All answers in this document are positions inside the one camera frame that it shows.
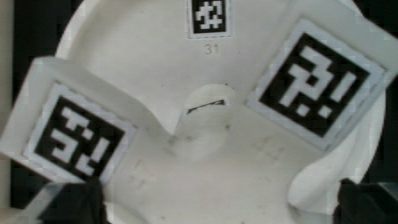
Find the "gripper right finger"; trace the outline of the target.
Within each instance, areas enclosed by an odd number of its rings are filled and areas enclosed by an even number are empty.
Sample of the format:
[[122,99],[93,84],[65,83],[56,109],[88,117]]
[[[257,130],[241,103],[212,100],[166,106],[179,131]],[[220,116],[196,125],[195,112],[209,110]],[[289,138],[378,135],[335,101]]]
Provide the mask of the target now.
[[340,180],[331,224],[398,224],[398,183]]

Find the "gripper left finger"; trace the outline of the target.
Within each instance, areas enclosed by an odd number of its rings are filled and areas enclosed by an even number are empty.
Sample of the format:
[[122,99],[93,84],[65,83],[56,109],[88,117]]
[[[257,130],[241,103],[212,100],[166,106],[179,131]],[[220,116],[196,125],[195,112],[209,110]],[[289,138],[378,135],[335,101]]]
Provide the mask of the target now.
[[47,183],[22,210],[21,224],[109,224],[101,182]]

